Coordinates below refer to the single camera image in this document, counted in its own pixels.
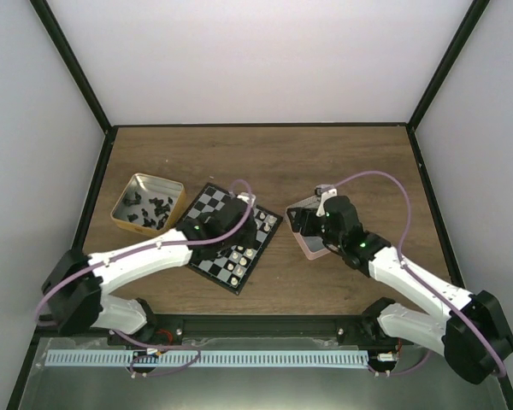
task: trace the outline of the white wall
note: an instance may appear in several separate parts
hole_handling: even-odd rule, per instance
[[[463,277],[513,330],[513,0],[490,2],[417,134]]]
[[[68,249],[103,134],[28,1],[0,0],[0,410]]]
[[[407,121],[470,0],[50,0],[113,124]]]

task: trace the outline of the wooden tabletop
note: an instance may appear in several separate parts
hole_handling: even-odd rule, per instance
[[[182,182],[187,203],[207,182],[249,181],[257,203],[284,214],[318,184],[364,170],[391,173],[413,206],[404,253],[449,278],[409,139],[403,127],[129,127],[115,140],[85,241],[85,252],[123,248],[145,237],[118,228],[110,210],[134,173]],[[366,229],[398,241],[404,200],[388,179],[355,180],[339,189]],[[283,223],[236,296],[186,267],[154,273],[115,293],[144,298],[157,313],[359,314],[382,296],[409,307],[395,290],[347,267],[337,255],[308,261]]]

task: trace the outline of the chessboard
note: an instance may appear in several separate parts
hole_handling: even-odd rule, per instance
[[[230,200],[230,194],[218,185],[208,183],[196,196],[180,220],[197,218],[200,214],[221,209]],[[278,214],[256,205],[253,214],[256,226],[256,245],[246,249],[238,245],[223,250],[216,258],[189,264],[193,271],[205,276],[223,288],[239,295],[255,269],[258,259],[277,232],[283,218]]]

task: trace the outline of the black metal frame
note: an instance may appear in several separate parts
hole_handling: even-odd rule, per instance
[[[451,275],[451,281],[457,286],[463,286],[463,279],[457,265],[451,242],[446,232],[445,223],[441,217],[439,204],[433,193],[433,187],[429,180],[422,153],[418,147],[416,140],[416,129],[420,125],[423,116],[431,106],[433,99],[437,95],[439,88],[445,81],[446,76],[454,65],[463,46],[467,42],[471,32],[475,28],[481,15],[483,14],[489,0],[474,0],[460,27],[452,39],[448,49],[446,50],[435,74],[431,78],[427,89],[425,90],[420,102],[416,106],[416,110],[410,118],[409,123],[301,123],[301,124],[208,124],[208,125],[144,125],[144,126],[405,126],[410,146],[414,152],[416,163],[422,179],[422,185],[426,192],[427,201],[433,216],[435,229],[439,235],[440,245],[445,256],[446,265]],[[97,202],[98,193],[100,191],[106,167],[109,162],[110,153],[114,146],[115,136],[119,126],[112,126],[106,114],[101,107],[95,93],[93,92],[87,77],[85,76],[78,60],[76,59],[72,49],[68,45],[62,29],[53,15],[49,4],[45,0],[31,0],[31,4],[36,10],[40,20],[44,24],[45,29],[50,35],[51,40],[57,47],[62,59],[64,60],[68,70],[72,74],[74,81],[80,88],[88,106],[94,113],[99,125],[103,129],[105,138],[103,147],[99,155],[96,171],[91,181],[91,186],[85,201],[85,206],[80,217],[80,223],[76,231],[73,247],[82,248],[86,239],[87,230],[89,228],[93,210]],[[186,337],[289,337],[302,336],[307,337],[338,337],[338,328],[344,326],[346,329],[355,329],[361,325],[362,316],[214,316],[214,315],[158,315],[159,320],[164,323],[175,324],[184,329],[183,334]],[[36,353],[36,346],[41,337],[54,336],[53,331],[37,329],[34,333],[31,345],[27,351],[27,357],[15,385],[14,392],[11,396],[8,409],[15,409],[21,401],[22,391],[27,381],[28,372],[32,364],[33,356]],[[106,336],[106,332],[91,331],[81,336]],[[376,341],[368,339],[364,335],[357,334],[355,331],[347,331],[346,337],[342,338],[343,344],[358,345],[364,349],[380,349],[383,343],[390,341]],[[513,409],[513,389],[508,378],[500,380],[500,386],[504,393],[504,398],[509,409]]]

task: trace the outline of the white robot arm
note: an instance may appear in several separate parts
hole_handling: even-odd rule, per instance
[[[90,255],[70,249],[42,286],[45,295],[55,287],[60,288],[47,301],[59,334],[70,336],[90,328],[104,328],[147,340],[156,323],[148,303],[142,299],[127,301],[111,293],[154,272],[214,258],[233,245],[252,248],[257,235],[252,212],[232,236],[220,242],[215,239],[240,223],[247,207],[254,207],[255,199],[243,193],[218,211],[185,219],[159,237],[124,249]],[[165,243],[179,244],[164,246]],[[83,269],[88,271],[86,275],[71,284],[60,285]]]
[[[386,239],[363,229],[347,196],[337,196],[334,189],[321,193],[321,189],[315,190],[320,199],[319,208],[287,209],[293,231],[303,237],[320,237],[324,246],[342,257],[348,267],[394,288],[427,313],[412,311],[391,300],[387,306],[380,304],[375,320],[386,336],[400,337],[443,355],[456,373],[474,384],[496,369],[496,361],[451,308],[470,320],[501,360],[513,352],[513,334],[493,295],[485,291],[474,295],[446,283],[405,257],[400,261],[398,250]]]

